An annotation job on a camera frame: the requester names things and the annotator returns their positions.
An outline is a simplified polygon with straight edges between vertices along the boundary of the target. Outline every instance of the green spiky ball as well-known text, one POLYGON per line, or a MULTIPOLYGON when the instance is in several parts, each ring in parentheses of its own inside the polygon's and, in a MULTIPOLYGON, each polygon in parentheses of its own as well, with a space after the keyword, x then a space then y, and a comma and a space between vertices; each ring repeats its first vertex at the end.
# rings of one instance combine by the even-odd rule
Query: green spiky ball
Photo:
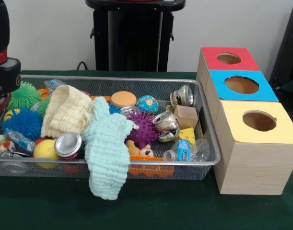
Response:
POLYGON ((46 109, 47 109, 48 104, 50 102, 50 98, 51 98, 51 96, 46 97, 43 100, 41 100, 39 103, 39 106, 37 108, 37 112, 41 115, 41 117, 45 116, 45 112, 46 112, 46 109))
POLYGON ((31 108, 41 100, 41 94, 28 82, 22 82, 19 89, 12 92, 8 109, 31 108))

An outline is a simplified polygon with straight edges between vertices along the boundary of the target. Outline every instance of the stacked wooden boxes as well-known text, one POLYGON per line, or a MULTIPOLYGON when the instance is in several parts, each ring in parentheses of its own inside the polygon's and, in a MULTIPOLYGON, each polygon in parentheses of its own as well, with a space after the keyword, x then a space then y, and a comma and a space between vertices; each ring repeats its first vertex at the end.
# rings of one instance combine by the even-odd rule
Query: stacked wooden boxes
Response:
POLYGON ((293 123, 249 51, 203 47, 197 80, 221 147, 220 193, 282 194, 293 170, 293 123))

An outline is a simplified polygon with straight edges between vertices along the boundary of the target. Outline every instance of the white wall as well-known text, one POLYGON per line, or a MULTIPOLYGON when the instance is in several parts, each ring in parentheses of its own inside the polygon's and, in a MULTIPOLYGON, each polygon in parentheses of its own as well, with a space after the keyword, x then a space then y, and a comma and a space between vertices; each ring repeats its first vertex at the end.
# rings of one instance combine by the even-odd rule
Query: white wall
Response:
MULTIPOLYGON (((9 56, 22 69, 75 69, 94 64, 93 10, 84 0, 5 0, 9 56)), ((270 76, 293 0, 187 0, 174 12, 168 71, 196 71, 201 46, 246 46, 270 76)))

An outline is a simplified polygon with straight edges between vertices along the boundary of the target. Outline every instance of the towel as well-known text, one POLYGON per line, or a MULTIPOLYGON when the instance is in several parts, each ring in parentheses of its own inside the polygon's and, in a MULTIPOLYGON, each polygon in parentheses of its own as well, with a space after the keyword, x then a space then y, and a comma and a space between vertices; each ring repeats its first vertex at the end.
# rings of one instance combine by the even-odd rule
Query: towel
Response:
POLYGON ((58 138, 65 132, 81 134, 93 116, 92 99, 70 85, 62 85, 52 93, 46 109, 41 137, 58 138))
POLYGON ((134 123, 124 115, 110 114, 104 97, 94 100, 94 116, 83 133, 89 186, 95 196, 115 200, 127 178, 129 150, 125 138, 134 123))

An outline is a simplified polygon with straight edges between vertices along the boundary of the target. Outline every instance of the metal mesh tray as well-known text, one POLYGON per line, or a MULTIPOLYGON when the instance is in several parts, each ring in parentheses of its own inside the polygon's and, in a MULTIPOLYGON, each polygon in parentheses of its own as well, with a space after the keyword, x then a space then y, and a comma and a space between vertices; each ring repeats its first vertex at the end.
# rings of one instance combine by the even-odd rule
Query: metal mesh tray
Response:
MULTIPOLYGON (((210 144, 211 157, 206 162, 186 161, 131 161, 128 178, 146 179, 190 179, 202 180, 212 165, 221 159, 217 137, 211 122, 202 86, 195 80, 164 79, 127 79, 70 76, 22 76, 23 81, 32 83, 37 89, 44 88, 44 81, 60 79, 90 95, 112 95, 118 91, 129 91, 137 98, 152 95, 158 100, 159 111, 165 111, 170 104, 170 93, 187 84, 193 92, 194 107, 199 115, 199 123, 195 128, 196 138, 205 138, 210 144)), ((152 149, 155 157, 162 157, 166 150, 174 144, 154 142, 152 149)), ((85 160, 53 160, 36 158, 0 158, 0 176, 30 177, 88 177, 85 160)))

